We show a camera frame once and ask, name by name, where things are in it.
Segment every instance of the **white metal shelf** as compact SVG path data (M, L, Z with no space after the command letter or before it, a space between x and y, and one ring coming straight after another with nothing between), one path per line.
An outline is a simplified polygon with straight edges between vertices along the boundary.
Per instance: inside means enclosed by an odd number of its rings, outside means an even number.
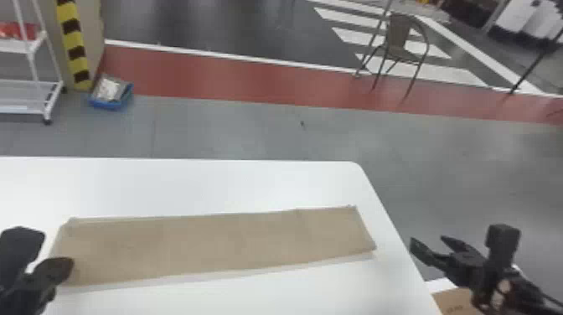
M38 95L33 81L0 80L0 96L3 97L0 112L43 115L53 109L63 85L62 81L39 82Z
M37 49L41 47L41 44L47 37L47 32L44 30L37 34L35 40L29 41L29 52L35 54ZM17 39L0 39L0 53L14 53L14 54L26 54L28 53L25 47L25 40Z
M54 57L53 44L45 31L45 21L37 0L30 0L42 29L35 40L28 40L19 1L12 0L23 39L0 40L0 53L24 54L28 59L33 80L0 80L0 113L42 115L44 124L49 125L54 104L60 93L64 91L64 82L59 65L57 65L57 60ZM51 60L58 78L56 82L40 81L37 74L34 56L43 42L47 43L51 54Z

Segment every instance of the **concrete floor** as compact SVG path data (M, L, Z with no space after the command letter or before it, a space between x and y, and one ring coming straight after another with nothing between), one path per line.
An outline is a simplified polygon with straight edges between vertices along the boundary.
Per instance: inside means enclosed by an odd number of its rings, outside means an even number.
M405 242L446 250L445 234L485 250L488 225L515 225L523 231L516 262L563 297L561 128L147 96L108 112L84 98L63 96L51 127L0 122L0 154L355 161Z

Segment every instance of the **white floor stripe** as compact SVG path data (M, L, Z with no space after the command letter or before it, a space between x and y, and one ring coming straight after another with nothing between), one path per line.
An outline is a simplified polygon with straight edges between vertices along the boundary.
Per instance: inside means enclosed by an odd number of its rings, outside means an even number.
M497 60L489 57L487 54L477 49L475 46L471 45L465 39L462 39L461 37L457 36L451 30L445 28L443 25L439 24L438 22L434 21L431 18L427 18L427 17L418 17L418 18L426 25L428 25L430 28L433 28L435 31L437 31L441 36L449 39L455 45L465 50L468 54L472 55L475 59L481 61L481 63L489 67L489 69L491 69L492 71L496 72L498 75L505 78L508 82L512 84L518 82L520 78L519 75L515 74L511 69L502 65ZM535 94L543 94L543 92L540 89L538 89L536 86L532 85L528 81L522 82L522 85L520 85L520 89Z
M333 28L333 31L346 43L367 45L371 39L371 34L353 31L344 28ZM385 41L385 37L377 35L374 40L374 46L381 45ZM426 44L422 42L415 42L412 40L407 40L405 47L414 54L424 54L426 50ZM428 51L429 56L434 56L438 58L450 59L451 57L444 53L441 49L437 48L435 45L430 45L430 50Z
M362 58L361 54L357 54L356 56L358 59ZM376 73L380 68L382 60L383 58L374 56L374 58L368 63L369 71ZM386 60L382 72L384 73L387 71L392 64L392 60ZM415 74L415 70L416 67L414 65L398 63L389 74L411 78ZM481 79L479 79L476 75L465 69L444 67L441 65L424 64L421 67L421 72L418 74L418 78L423 80L458 83L462 85L487 86L485 82L481 81Z
M379 19L377 18L360 17L359 15L342 13L339 11L328 10L326 8L315 8L315 10L317 10L317 13L322 18L330 21L365 26L368 28L377 28L377 24L379 23ZM382 23L381 29L387 29L387 23ZM411 29L411 35L421 36L414 29Z
M343 1L343 0L308 0L312 3L322 3L327 4L334 7L341 7L341 8L350 8L356 11L362 11L366 13L375 13L375 14L383 14L385 11L382 8L372 7L366 4L361 3L352 3L350 1Z
M353 74L353 73L356 72L356 69L335 67L335 66L332 66L332 65L315 65L315 64L307 64L307 63L296 62L296 61L285 61L285 60L279 60L279 59L268 59L268 58L261 58L261 57L244 56L244 55L240 55L240 54L216 53L214 51L208 51L208 50L168 47L168 46L161 46L161 45L156 45L156 44L143 44L143 43L136 43L136 42L128 42L128 41L125 41L125 40L106 39L106 44L111 45L111 46L119 46L119 47L163 51L163 52L166 52L166 53L174 53L174 54L193 54L193 55L204 56L204 57L215 57L215 58L221 58L221 59L248 61L248 62L256 62L256 63L269 64L269 65L285 65L285 66L290 66L290 67L306 68L306 69L313 69L313 70L326 70L326 71L344 72L344 73L350 73L350 74Z

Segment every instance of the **metal chair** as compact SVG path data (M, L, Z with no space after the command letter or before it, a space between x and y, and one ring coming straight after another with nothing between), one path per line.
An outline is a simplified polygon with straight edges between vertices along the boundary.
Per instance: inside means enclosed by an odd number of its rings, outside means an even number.
M411 28L415 28L418 33L421 34L426 44L426 50L424 54L419 57L405 48L406 40L409 37L409 32ZM398 62L404 62L411 65L416 65L415 75L412 77L409 89L406 91L408 95L411 92L412 85L415 83L418 72L421 70L422 64L428 55L428 50L430 50L430 44L428 43L428 37L426 36L426 30L422 27L422 24L418 22L417 19L404 14L393 13L389 18L389 23L387 26L387 34L385 35L385 42L377 46L374 51L369 56L370 60L375 53L380 49L385 49L383 54L383 60L381 60L380 70L375 76L374 84L371 86L371 90L375 88L377 80L380 78L381 70L383 69L383 64L387 59L392 59L395 62L387 69L386 74L397 65Z

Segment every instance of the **cardboard box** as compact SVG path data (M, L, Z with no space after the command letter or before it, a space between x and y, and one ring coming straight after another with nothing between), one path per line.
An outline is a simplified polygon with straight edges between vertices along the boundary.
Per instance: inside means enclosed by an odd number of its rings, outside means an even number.
M443 315L483 315L471 305L471 290L456 288L432 294Z

